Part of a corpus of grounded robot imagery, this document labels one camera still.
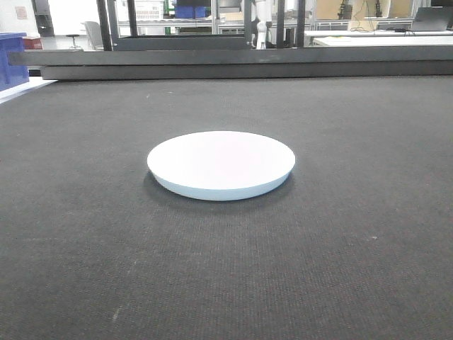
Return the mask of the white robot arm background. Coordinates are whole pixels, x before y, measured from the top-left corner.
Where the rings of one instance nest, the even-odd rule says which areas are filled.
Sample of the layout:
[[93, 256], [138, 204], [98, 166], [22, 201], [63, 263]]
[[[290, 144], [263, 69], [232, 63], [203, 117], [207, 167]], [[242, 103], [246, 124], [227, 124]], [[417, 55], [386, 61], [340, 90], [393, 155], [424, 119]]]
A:
[[268, 41], [268, 31], [272, 27], [273, 2], [268, 0], [252, 1], [254, 21], [256, 22], [256, 42], [257, 50], [265, 50]]

